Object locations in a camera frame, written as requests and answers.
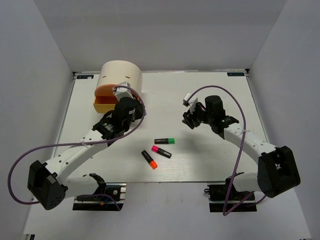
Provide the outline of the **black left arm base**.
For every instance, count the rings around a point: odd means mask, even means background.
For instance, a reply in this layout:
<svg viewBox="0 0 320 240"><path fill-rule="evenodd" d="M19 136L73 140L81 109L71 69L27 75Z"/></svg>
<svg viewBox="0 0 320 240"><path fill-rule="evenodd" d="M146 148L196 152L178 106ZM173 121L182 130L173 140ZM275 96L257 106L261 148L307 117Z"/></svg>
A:
<svg viewBox="0 0 320 240"><path fill-rule="evenodd" d="M73 211L117 212L125 203L125 183L107 183L95 191L93 196L77 196L74 198Z"/></svg>

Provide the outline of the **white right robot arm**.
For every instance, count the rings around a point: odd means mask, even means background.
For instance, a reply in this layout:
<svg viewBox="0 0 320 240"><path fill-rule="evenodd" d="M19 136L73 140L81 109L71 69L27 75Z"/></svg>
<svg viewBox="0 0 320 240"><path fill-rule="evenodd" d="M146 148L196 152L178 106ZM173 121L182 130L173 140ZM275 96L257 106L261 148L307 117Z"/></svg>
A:
<svg viewBox="0 0 320 240"><path fill-rule="evenodd" d="M198 98L187 93L183 105L188 108L183 113L182 122L191 129L200 124L209 125L222 139L242 148L257 165L257 171L236 174L232 183L225 188L226 195L236 200L244 192L262 192L274 198L301 183L301 178L292 150L287 146L277 147L265 142L229 115L223 107L221 98L211 95L202 104Z"/></svg>

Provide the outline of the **green cap black highlighter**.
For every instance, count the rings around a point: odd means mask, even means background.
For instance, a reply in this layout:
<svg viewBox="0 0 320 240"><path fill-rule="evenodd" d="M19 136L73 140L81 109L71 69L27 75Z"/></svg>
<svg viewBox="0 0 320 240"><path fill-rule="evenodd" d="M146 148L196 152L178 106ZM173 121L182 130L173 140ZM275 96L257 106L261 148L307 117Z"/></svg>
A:
<svg viewBox="0 0 320 240"><path fill-rule="evenodd" d="M175 144L175 139L174 138L157 138L154 140L154 144L171 145L171 144Z"/></svg>

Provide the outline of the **yellow drawer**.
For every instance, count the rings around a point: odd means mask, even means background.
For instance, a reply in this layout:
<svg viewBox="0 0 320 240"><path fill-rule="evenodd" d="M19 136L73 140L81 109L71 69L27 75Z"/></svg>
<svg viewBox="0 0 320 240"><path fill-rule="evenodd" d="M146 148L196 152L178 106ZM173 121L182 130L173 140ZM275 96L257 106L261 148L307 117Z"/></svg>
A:
<svg viewBox="0 0 320 240"><path fill-rule="evenodd" d="M93 107L99 114L105 114L112 111L118 100L115 96L96 96L93 102Z"/></svg>

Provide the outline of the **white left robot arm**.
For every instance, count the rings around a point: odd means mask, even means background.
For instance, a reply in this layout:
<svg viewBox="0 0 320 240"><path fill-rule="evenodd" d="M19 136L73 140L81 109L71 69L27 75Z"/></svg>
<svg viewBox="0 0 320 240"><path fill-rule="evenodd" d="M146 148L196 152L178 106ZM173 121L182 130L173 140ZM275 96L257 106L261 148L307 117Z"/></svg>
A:
<svg viewBox="0 0 320 240"><path fill-rule="evenodd" d="M95 154L110 147L130 132L132 122L142 121L145 116L143 101L123 97L108 111L78 145L72 145L65 152L43 163L35 161L28 174L27 188L44 207L52 210L64 199L108 198L106 183L96 173L72 178L70 175Z"/></svg>

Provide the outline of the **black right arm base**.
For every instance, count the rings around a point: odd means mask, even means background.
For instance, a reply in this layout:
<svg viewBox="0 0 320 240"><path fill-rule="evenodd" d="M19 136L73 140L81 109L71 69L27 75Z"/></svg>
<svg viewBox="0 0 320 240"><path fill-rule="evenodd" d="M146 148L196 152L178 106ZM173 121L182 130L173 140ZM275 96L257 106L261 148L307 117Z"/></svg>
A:
<svg viewBox="0 0 320 240"><path fill-rule="evenodd" d="M204 193L208 195L209 210L211 213L222 213L225 203L225 197L228 187L222 182L217 182L216 184L209 184L204 189ZM233 206L238 204L243 198L249 194L248 191L237 192L234 187L228 198L226 205L226 211L229 211ZM233 212L256 212L256 199L255 196L250 196L241 205L239 205Z"/></svg>

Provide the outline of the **orange top drawer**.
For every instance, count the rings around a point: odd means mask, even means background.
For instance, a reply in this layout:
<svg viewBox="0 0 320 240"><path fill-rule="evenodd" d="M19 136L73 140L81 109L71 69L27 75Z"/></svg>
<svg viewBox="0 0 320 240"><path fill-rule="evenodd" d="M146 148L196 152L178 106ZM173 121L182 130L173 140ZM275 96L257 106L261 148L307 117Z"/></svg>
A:
<svg viewBox="0 0 320 240"><path fill-rule="evenodd" d="M114 96L114 87L116 84L103 84L98 86L95 89L94 95L100 97L113 97Z"/></svg>

